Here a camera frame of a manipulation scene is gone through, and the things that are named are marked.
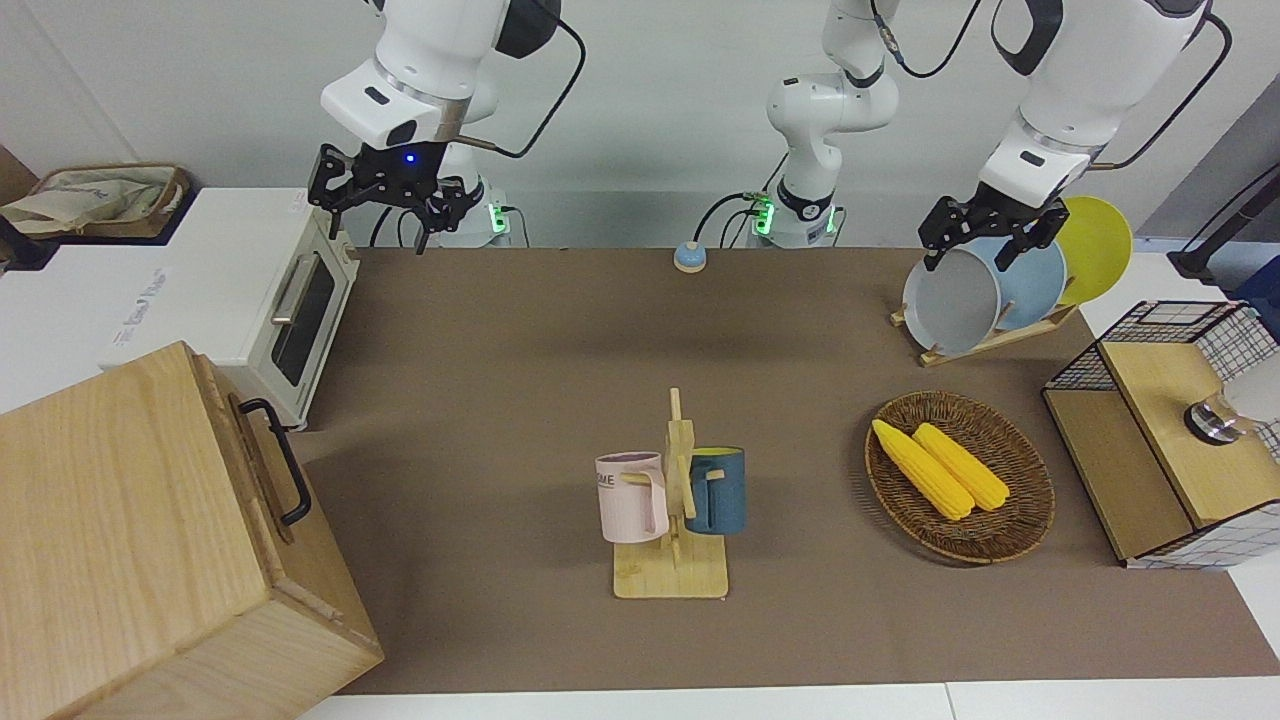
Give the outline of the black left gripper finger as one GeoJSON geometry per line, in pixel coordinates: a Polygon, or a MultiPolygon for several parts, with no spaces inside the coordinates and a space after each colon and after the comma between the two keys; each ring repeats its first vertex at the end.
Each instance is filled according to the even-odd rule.
{"type": "Polygon", "coordinates": [[[925,250],[925,270],[933,272],[955,246],[961,227],[961,205],[955,199],[938,199],[919,225],[919,240],[925,250]]]}
{"type": "Polygon", "coordinates": [[[1068,206],[1062,200],[1051,201],[1036,218],[1001,219],[996,236],[1007,238],[996,255],[995,265],[1006,272],[1023,254],[1047,249],[1066,220],[1068,206]]]}

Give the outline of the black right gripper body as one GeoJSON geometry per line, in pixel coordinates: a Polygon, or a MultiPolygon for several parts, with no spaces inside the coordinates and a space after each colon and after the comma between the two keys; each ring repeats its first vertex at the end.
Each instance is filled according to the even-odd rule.
{"type": "Polygon", "coordinates": [[[388,149],[361,143],[346,184],[348,199],[357,205],[424,205],[436,192],[442,161],[443,143],[402,143],[388,149]]]}

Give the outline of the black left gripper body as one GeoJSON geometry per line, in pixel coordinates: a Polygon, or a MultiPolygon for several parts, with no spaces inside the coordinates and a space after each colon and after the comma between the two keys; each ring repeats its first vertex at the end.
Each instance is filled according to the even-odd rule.
{"type": "Polygon", "coordinates": [[[977,190],[972,199],[961,202],[963,241],[978,237],[997,237],[996,229],[1001,219],[1036,218],[1041,209],[1025,205],[997,190],[977,190]]]}

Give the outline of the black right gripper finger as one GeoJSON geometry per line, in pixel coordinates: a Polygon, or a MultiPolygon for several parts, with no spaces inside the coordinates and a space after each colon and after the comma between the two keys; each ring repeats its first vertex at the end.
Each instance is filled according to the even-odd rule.
{"type": "Polygon", "coordinates": [[[436,191],[416,208],[416,254],[426,249],[480,249],[488,245],[485,186],[471,191],[462,178],[440,178],[436,191]]]}
{"type": "Polygon", "coordinates": [[[340,182],[349,174],[353,158],[334,145],[320,145],[308,182],[308,202],[329,214],[329,240],[337,240],[342,215],[349,206],[348,190],[340,182]]]}

